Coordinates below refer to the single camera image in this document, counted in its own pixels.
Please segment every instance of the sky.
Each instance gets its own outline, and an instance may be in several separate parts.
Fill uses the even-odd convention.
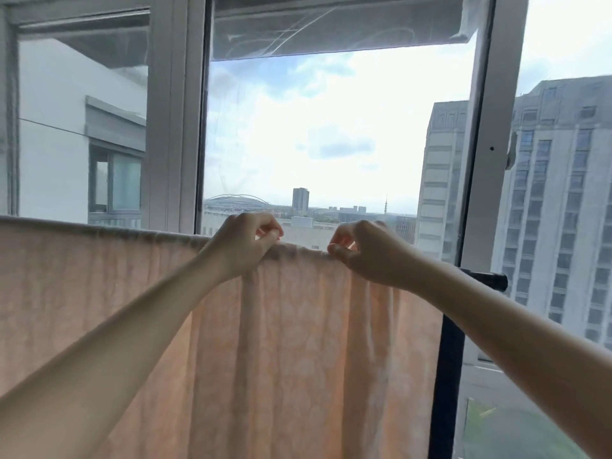
[[[517,94],[540,81],[612,74],[612,0],[531,0]],[[204,197],[416,214],[437,101],[469,99],[468,43],[214,62]]]

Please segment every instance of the floral patterned fabric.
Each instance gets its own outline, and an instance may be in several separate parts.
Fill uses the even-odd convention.
[[[0,220],[0,392],[204,245]],[[180,329],[97,458],[426,458],[442,316],[279,245]]]

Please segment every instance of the fabric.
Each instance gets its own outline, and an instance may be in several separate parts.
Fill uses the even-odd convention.
[[[0,219],[0,393],[204,245]],[[442,316],[274,247],[180,329],[97,458],[426,458]]]

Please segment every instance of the skyscraper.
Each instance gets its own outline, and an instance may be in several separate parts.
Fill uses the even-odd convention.
[[[436,103],[427,134],[417,246],[455,256],[465,101]],[[492,267],[506,294],[612,349],[612,76],[543,81],[515,101]]]
[[[297,214],[306,214],[308,212],[308,199],[310,192],[306,188],[294,188],[293,189],[293,203],[291,208]]]

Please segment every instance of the bare skin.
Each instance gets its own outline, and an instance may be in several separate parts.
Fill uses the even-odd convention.
[[[282,234],[271,214],[228,218],[195,259],[0,400],[0,457],[91,457],[189,313],[214,287],[252,270]]]
[[[367,280],[421,296],[455,322],[592,459],[612,458],[612,357],[435,261],[382,223],[341,225],[329,253]]]

